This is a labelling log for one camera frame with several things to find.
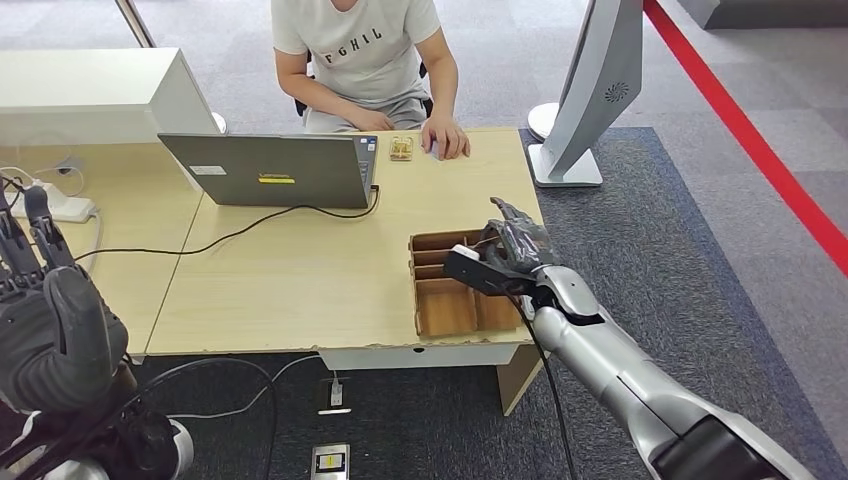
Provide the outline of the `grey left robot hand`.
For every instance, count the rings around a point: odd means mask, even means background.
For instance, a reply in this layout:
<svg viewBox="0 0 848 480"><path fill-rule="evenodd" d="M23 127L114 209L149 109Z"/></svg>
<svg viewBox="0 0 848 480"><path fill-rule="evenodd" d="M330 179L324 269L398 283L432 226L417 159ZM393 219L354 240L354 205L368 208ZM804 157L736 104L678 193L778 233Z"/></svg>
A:
<svg viewBox="0 0 848 480"><path fill-rule="evenodd" d="M71 412L103 397L128 332L73 258L44 188L25 190L30 229L1 203L1 400Z"/></svg>

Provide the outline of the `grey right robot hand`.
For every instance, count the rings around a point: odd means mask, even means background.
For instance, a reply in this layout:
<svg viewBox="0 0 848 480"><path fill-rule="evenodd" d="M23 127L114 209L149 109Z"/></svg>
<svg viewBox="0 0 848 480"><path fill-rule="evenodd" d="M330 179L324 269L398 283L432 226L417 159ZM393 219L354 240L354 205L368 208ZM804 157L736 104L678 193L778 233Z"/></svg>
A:
<svg viewBox="0 0 848 480"><path fill-rule="evenodd" d="M499 197L491 197L490 202L503 219L490 219L482 230L478 251L484 261L522 274L561 263L543 225Z"/></svg>

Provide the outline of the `person's right hand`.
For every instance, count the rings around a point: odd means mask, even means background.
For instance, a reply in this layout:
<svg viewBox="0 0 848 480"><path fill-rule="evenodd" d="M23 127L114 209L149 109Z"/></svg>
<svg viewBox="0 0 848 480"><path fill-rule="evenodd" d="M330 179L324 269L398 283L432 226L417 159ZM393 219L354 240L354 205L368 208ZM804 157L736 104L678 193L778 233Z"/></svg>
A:
<svg viewBox="0 0 848 480"><path fill-rule="evenodd" d="M359 131L390 131L395 129L394 123L384 113L356 105L347 108L342 117Z"/></svg>

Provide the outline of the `person's left hand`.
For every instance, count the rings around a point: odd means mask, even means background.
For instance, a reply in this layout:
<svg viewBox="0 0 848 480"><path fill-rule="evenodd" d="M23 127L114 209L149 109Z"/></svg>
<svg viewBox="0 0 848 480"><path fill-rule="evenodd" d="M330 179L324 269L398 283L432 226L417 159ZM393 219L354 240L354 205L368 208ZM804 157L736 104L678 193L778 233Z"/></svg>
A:
<svg viewBox="0 0 848 480"><path fill-rule="evenodd" d="M450 115L433 113L422 126L421 140L423 150L435 154L439 160L453 160L471 154L467 135Z"/></svg>

